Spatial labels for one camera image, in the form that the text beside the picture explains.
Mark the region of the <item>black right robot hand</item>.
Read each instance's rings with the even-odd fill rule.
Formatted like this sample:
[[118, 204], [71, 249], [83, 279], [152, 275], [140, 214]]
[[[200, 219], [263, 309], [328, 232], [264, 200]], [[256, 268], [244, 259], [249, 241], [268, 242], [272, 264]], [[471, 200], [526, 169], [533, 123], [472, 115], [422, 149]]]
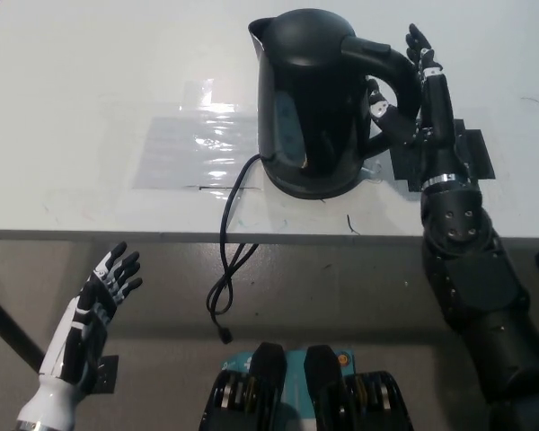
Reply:
[[407, 119], [381, 94], [377, 81], [367, 81], [372, 120], [392, 143], [417, 147], [420, 151], [420, 186], [423, 190], [446, 182], [465, 184], [469, 174], [455, 151], [455, 119], [443, 67], [435, 51], [415, 24], [405, 37], [407, 57], [420, 83], [420, 116]]

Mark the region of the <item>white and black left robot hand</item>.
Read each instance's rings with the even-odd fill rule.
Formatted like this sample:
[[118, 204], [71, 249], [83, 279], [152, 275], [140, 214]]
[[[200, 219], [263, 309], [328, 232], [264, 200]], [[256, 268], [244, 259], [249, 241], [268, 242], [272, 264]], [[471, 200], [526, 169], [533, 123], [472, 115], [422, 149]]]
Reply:
[[119, 306], [143, 283], [136, 276], [139, 253], [125, 256], [126, 250], [127, 244], [121, 242], [109, 251], [70, 300], [41, 363], [41, 375], [68, 383], [83, 394], [92, 392], [108, 326]]

